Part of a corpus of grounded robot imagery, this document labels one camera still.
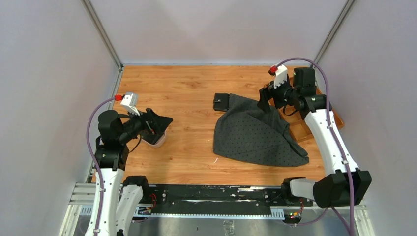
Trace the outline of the dark grey dotted cloth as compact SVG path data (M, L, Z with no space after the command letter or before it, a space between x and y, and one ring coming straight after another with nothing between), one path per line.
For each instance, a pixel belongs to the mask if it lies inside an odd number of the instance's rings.
M214 129L213 153L229 159L274 167L310 162L308 153L290 135L289 123L277 110L263 112L257 101L230 94L229 108Z

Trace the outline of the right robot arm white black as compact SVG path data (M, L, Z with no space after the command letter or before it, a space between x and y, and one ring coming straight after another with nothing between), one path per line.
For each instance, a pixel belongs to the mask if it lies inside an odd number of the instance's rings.
M259 90L258 107L268 113L269 101L273 100L277 109L290 106L299 112L314 136L326 172L320 181L304 177L285 179L281 185L283 203L291 206L305 198L320 208L359 205L372 177L369 171L359 168L348 152L326 95L317 93L315 70L295 68L292 80L284 65L273 65L268 72L274 79Z

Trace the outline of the brown wooden compartment tray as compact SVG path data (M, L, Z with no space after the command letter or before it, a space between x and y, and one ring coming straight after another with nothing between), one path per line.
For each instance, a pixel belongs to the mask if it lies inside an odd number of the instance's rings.
M320 89L316 87L316 93L322 94ZM274 101L273 99L270 99L269 104L274 107ZM294 112L294 107L287 107L286 112L292 113ZM280 114L280 117L283 118L287 123L289 123L289 129L290 129L290 135L291 137L297 142L301 143L306 140L310 140L313 137L313 134L307 124L302 120L301 115L299 112L296 112L292 116L287 116L283 113L283 107L278 109L278 112ZM341 119L339 114L336 111L333 111L334 114L334 121L338 127L338 129L342 129L344 127L344 121Z

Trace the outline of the aluminium frame rail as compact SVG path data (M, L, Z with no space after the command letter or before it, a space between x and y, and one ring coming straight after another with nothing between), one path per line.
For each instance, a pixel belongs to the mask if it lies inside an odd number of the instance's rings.
M120 186L78 183L71 196L60 235L74 233L82 215L86 234L124 235L131 221L150 218L259 219L302 225L302 215L319 206L306 197L292 196L286 186L148 184L134 177Z

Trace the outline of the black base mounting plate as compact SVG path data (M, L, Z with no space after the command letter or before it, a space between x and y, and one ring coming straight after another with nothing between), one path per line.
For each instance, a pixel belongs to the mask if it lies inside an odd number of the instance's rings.
M285 200L279 186L151 184L138 217L274 217L278 209L299 211L311 200Z

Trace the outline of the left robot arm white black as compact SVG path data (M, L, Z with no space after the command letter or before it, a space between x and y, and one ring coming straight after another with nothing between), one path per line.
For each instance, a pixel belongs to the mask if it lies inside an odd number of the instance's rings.
M96 139L96 189L87 236L125 236L138 203L150 199L145 176L124 177L133 139L162 145L173 118L159 116L152 109L145 113L119 114L107 110L98 116Z

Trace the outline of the pink oval tray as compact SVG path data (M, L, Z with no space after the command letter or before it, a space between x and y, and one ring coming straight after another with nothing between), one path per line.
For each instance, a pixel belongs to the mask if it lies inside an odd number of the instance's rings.
M142 136L142 141L145 142L151 148L159 148L161 147L164 142L166 141L167 134L163 132L163 134L144 134Z

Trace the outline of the black leather card holder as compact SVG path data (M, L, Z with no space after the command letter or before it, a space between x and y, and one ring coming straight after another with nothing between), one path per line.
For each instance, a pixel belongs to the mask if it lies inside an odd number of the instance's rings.
M220 112L228 111L229 98L230 95L228 93L215 93L213 99L213 109Z

